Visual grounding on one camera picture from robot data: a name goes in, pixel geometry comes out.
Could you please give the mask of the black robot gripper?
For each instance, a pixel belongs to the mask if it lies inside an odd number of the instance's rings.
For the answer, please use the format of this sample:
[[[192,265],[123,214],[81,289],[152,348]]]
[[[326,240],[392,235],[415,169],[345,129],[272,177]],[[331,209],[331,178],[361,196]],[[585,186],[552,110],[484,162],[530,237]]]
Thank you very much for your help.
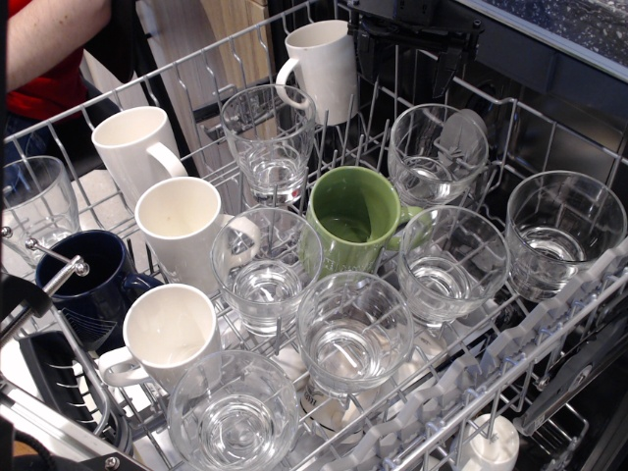
[[[378,57],[394,46],[438,54],[433,97],[445,95],[460,59],[473,60],[482,21],[455,1],[348,1],[349,32],[363,74],[378,72]]]

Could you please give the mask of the person forearm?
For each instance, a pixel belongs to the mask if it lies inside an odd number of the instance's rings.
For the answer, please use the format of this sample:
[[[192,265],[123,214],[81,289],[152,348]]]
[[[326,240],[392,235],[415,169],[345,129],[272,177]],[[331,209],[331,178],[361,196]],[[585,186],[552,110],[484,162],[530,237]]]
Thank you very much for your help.
[[[110,1],[31,1],[7,23],[6,88],[48,72],[111,20]]]

